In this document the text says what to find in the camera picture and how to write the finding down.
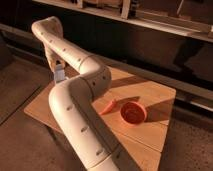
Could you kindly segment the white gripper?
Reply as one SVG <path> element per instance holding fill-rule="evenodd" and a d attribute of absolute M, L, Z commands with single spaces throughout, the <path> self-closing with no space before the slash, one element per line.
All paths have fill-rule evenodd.
<path fill-rule="evenodd" d="M 47 44 L 44 45 L 44 50 L 49 67 L 51 69 L 55 69 L 57 63 L 60 63 L 62 67 L 65 67 L 66 62 L 58 54 L 56 54 Z"/>

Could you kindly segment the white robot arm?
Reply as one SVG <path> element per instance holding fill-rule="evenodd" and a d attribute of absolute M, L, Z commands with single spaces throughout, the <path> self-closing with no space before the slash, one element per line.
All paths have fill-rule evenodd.
<path fill-rule="evenodd" d="M 51 89 L 49 106 L 87 171 L 141 171 L 92 106 L 110 87 L 109 68 L 93 53 L 64 39 L 55 16 L 34 22 L 31 29 L 43 43 L 51 67 L 60 61 L 78 72 Z"/>

